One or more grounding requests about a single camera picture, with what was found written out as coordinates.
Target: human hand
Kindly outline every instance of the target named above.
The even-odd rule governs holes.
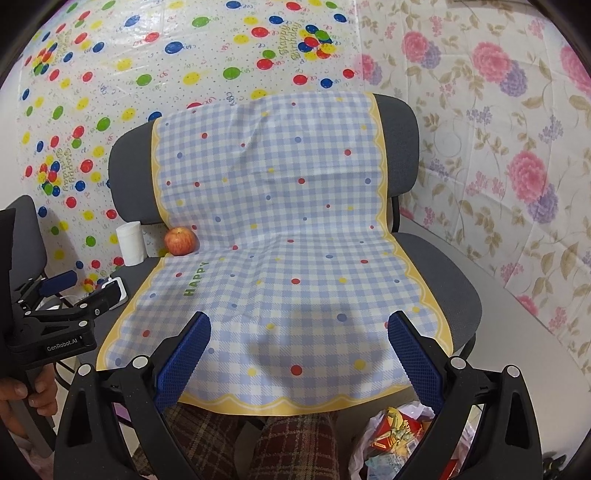
[[[45,365],[39,376],[35,379],[35,391],[29,395],[28,402],[31,407],[37,409],[37,413],[44,417],[51,417],[57,413],[57,384],[53,365]],[[22,438],[27,438],[27,433],[21,423],[14,416],[8,400],[22,400],[27,397],[27,388],[13,378],[0,378],[0,419],[6,428]]]

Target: silver bolt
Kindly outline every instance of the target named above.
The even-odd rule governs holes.
[[[509,365],[507,367],[507,373],[513,378],[517,378],[519,375],[521,375],[521,372],[515,365]]]
[[[138,356],[134,358],[134,361],[131,362],[134,368],[143,368],[148,365],[148,357],[147,356]]]
[[[84,377],[85,375],[88,375],[91,370],[92,367],[89,364],[84,364],[78,369],[78,374]]]
[[[452,358],[452,367],[458,370],[464,370],[466,368],[466,361],[463,358],[455,356]]]

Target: blue gingham fabric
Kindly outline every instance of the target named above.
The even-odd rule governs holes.
[[[310,92],[161,118],[159,208],[200,249],[161,260],[103,346],[106,367],[150,354],[201,310],[212,338],[184,401],[295,414],[408,385],[385,322],[401,309],[436,337],[441,314],[421,303],[424,285],[386,230],[372,105]]]

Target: blue gripper pad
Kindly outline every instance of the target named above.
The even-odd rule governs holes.
[[[193,374],[212,335],[209,317],[201,313],[185,333],[156,378],[154,405],[160,413],[175,405]]]
[[[420,343],[420,334],[402,312],[388,321],[388,340],[398,356],[418,399],[435,415],[443,408],[443,379]]]

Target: red apple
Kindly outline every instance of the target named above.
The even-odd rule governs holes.
[[[175,257],[188,255],[199,248],[199,240],[195,234],[183,226],[171,228],[164,235],[164,245]]]

